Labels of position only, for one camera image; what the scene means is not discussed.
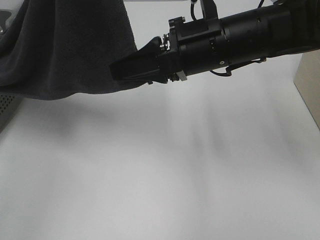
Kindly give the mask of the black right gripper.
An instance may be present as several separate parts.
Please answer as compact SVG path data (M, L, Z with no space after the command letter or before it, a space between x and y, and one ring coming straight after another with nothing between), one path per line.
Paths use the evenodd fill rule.
M228 41L216 16L185 23L169 20L169 33L152 38L144 47L109 66L116 81L185 81L188 76L230 66Z

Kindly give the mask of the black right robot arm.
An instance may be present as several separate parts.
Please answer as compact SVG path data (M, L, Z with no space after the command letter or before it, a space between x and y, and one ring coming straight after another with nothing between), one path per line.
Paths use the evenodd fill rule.
M320 48L317 0L276 0L224 18L214 1L200 5L201 19L170 19L167 34L112 63L112 77L149 84L185 81L203 72L230 77L232 71L268 58Z

